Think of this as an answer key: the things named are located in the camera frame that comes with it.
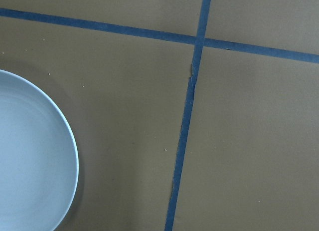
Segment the blue plate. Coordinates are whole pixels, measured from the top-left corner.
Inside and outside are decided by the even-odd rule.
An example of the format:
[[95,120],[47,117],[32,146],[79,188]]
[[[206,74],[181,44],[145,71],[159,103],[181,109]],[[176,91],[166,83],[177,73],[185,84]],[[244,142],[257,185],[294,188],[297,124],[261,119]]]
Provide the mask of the blue plate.
[[79,158],[58,106],[37,86],[0,73],[0,228],[52,231],[75,197]]

